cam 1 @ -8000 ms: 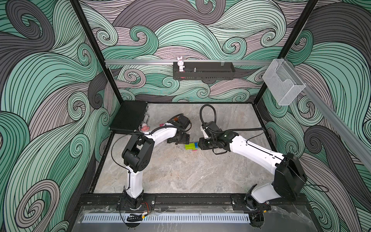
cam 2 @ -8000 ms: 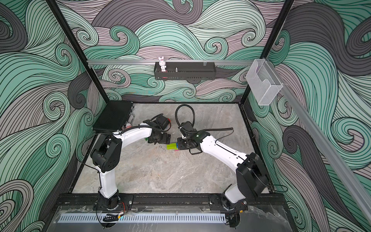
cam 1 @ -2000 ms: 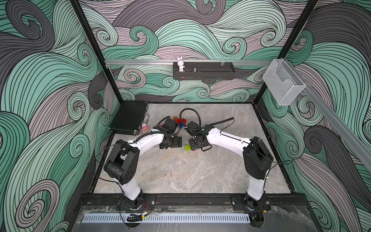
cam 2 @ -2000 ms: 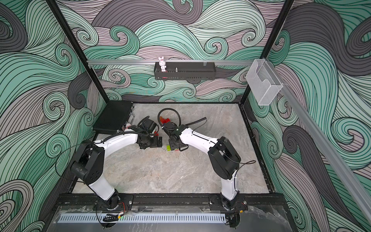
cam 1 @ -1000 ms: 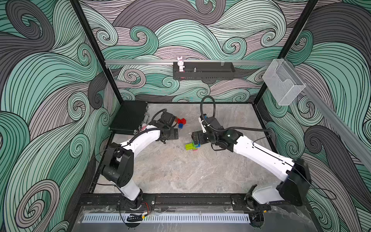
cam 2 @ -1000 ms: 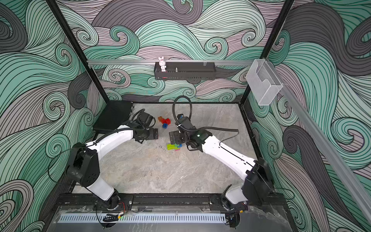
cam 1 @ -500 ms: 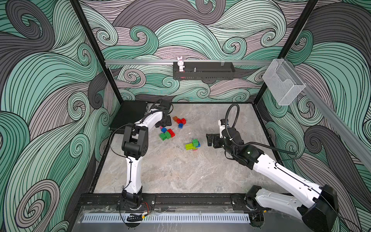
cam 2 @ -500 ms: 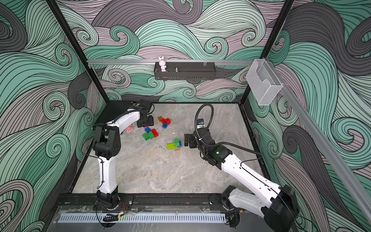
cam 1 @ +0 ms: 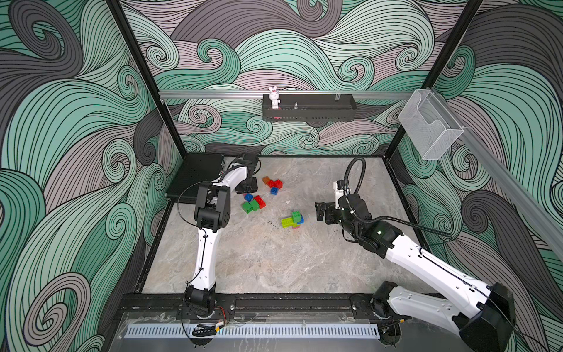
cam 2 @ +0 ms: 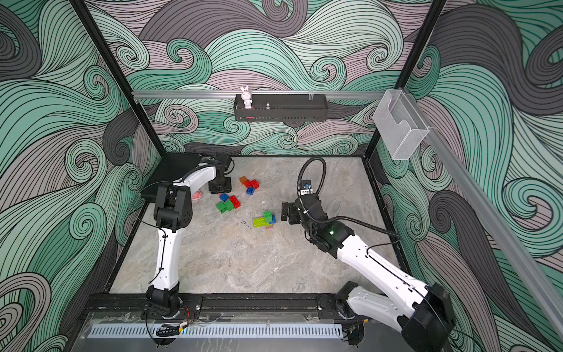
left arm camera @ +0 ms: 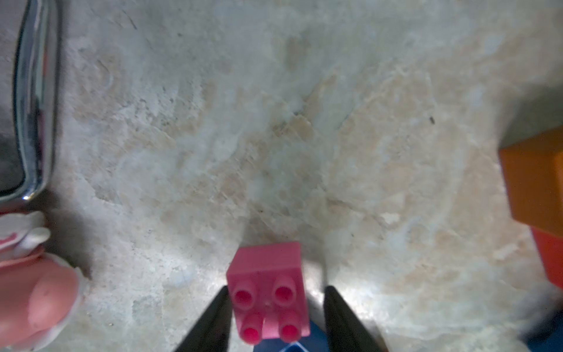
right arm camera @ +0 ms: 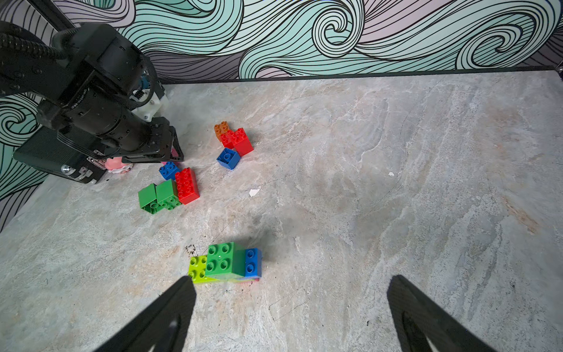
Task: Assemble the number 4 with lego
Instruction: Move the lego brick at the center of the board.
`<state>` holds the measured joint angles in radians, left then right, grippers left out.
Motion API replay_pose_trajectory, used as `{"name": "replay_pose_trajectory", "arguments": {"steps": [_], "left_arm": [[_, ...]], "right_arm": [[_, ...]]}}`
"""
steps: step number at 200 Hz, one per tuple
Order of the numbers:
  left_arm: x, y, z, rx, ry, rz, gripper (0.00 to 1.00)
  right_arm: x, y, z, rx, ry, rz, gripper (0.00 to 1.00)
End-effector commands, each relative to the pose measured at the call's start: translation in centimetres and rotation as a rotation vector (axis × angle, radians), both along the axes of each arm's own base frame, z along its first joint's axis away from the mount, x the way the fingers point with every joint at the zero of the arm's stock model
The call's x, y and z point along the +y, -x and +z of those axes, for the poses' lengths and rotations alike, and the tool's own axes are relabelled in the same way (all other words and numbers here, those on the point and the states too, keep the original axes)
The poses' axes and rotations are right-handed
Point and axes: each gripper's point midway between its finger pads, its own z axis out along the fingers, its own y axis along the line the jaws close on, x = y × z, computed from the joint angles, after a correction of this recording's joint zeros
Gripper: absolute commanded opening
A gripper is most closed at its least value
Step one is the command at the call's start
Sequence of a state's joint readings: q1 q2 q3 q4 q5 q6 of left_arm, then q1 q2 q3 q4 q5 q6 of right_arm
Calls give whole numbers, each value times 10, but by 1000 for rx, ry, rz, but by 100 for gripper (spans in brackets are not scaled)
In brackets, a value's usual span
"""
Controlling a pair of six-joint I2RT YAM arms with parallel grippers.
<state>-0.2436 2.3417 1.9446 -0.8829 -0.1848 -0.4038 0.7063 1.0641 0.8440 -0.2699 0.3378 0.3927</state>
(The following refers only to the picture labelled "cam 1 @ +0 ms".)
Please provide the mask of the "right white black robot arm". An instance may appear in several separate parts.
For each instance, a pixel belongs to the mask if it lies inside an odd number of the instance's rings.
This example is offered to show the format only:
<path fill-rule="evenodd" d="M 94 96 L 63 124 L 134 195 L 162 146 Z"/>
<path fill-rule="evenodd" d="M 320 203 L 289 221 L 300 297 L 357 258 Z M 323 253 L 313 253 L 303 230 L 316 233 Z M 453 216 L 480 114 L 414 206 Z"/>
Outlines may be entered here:
<path fill-rule="evenodd" d="M 419 246 L 391 216 L 372 217 L 359 190 L 350 189 L 354 158 L 342 179 L 334 182 L 335 201 L 315 205 L 318 221 L 338 224 L 344 239 L 398 265 L 436 290 L 435 296 L 385 282 L 372 297 L 381 318 L 411 317 L 450 331 L 473 351 L 505 351 L 515 332 L 512 292 L 497 282 L 490 285 L 454 268 Z"/>

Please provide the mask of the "lime long lego brick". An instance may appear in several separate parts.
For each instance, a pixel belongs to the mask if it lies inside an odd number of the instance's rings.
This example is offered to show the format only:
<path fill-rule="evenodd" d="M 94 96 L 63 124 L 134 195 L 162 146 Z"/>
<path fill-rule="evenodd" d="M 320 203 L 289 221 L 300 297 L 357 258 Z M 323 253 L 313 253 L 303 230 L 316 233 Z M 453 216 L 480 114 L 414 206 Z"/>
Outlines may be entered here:
<path fill-rule="evenodd" d="M 281 226 L 283 228 L 293 227 L 296 223 L 293 221 L 293 218 L 285 218 L 281 220 Z"/>

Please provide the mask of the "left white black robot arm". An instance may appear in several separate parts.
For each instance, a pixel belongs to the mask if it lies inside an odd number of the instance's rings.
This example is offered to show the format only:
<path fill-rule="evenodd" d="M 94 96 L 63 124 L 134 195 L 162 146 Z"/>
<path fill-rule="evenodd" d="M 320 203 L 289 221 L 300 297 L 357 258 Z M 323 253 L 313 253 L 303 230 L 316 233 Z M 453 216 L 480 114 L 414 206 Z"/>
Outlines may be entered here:
<path fill-rule="evenodd" d="M 186 282 L 184 300 L 199 313 L 212 314 L 216 305 L 216 259 L 221 234 L 231 217 L 231 198 L 236 188 L 251 183 L 260 160 L 244 153 L 232 160 L 213 180 L 199 180 L 186 187 L 195 190 L 194 220 L 197 229 L 196 267 Z"/>

